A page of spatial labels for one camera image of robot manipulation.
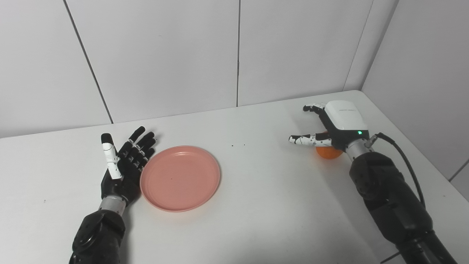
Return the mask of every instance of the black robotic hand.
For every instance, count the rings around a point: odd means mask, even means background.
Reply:
[[[118,264],[119,249],[125,233],[124,209],[140,194],[140,176],[155,153],[155,134],[139,127],[117,152],[110,134],[101,135],[108,169],[101,182],[99,209],[87,215],[72,244],[69,264]]]
[[[152,146],[156,143],[155,134],[149,132],[137,143],[136,140],[145,132],[143,126],[139,127],[124,143],[119,152],[117,168],[122,178],[112,179],[109,169],[106,170],[101,182],[101,198],[109,195],[116,195],[124,198],[126,205],[131,204],[140,194],[140,176],[148,159],[155,153]],[[109,133],[101,135],[103,144],[110,143],[114,145],[113,139]]]

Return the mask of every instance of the robotic hand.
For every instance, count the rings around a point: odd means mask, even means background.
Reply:
[[[305,105],[303,111],[315,112],[327,129],[325,133],[290,136],[295,144],[330,144],[349,156],[349,172],[358,193],[383,236],[394,243],[408,264],[456,264],[433,230],[415,174],[397,144],[382,133],[370,138],[356,106],[349,101],[330,101],[326,105]],[[414,178],[420,201],[404,181],[392,160],[371,148],[382,138],[399,151]]]
[[[122,214],[140,195],[140,176],[148,159],[155,153],[155,134],[139,127],[116,151],[110,134],[101,135],[108,169],[101,182],[99,209],[87,215],[72,244],[69,264],[118,264],[119,248],[125,233]]]

